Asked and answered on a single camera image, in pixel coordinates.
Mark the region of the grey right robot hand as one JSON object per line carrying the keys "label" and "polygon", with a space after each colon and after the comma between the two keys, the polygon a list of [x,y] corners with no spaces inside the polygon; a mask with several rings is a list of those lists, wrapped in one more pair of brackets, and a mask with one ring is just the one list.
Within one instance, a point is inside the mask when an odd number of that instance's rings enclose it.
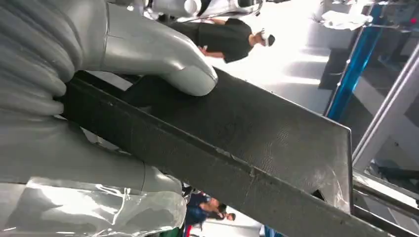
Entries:
{"label": "grey right robot hand", "polygon": [[0,3],[0,180],[22,183],[3,237],[142,237],[182,226],[181,182],[90,142],[59,101],[78,71],[161,75],[193,96],[217,75],[185,35],[106,0]]}

